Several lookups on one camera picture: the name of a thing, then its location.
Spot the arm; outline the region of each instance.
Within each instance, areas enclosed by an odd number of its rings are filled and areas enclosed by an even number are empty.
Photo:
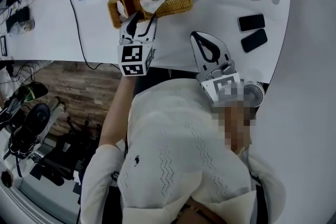
[[[121,139],[125,139],[135,80],[136,77],[121,78],[116,95],[103,124],[99,146],[105,144],[115,145]]]
[[[81,193],[81,223],[101,223],[112,182],[117,183],[123,153],[115,147],[125,139],[136,78],[122,77],[105,118],[99,147],[84,175]]]

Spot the white wall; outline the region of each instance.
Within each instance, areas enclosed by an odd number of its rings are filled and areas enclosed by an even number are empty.
[[[336,0],[292,0],[253,143],[287,190],[278,223],[327,223],[336,211]]]

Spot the keyboard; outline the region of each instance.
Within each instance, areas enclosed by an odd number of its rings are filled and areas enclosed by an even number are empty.
[[[22,23],[30,19],[29,8],[23,7],[6,20],[7,33],[15,23]]]

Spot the black chair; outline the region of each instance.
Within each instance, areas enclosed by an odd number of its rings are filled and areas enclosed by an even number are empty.
[[[42,175],[57,186],[60,186],[59,184],[62,182],[59,179],[60,177],[66,180],[73,180],[73,173],[78,161],[83,160],[87,150],[92,148],[92,144],[96,143],[95,140],[90,138],[88,121],[85,121],[84,128],[79,131],[74,128],[70,120],[70,117],[68,117],[67,122],[71,128],[69,133],[60,136],[56,147],[38,163],[41,167]]]

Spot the sleeve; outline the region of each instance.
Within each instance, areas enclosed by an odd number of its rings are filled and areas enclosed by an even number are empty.
[[[105,201],[114,172],[119,172],[123,153],[115,146],[102,145],[92,157],[84,174],[81,193],[82,224],[101,223]]]
[[[263,184],[269,222],[275,223],[285,208],[286,189],[272,167],[258,155],[252,145],[241,154],[248,158],[250,172],[258,176]]]

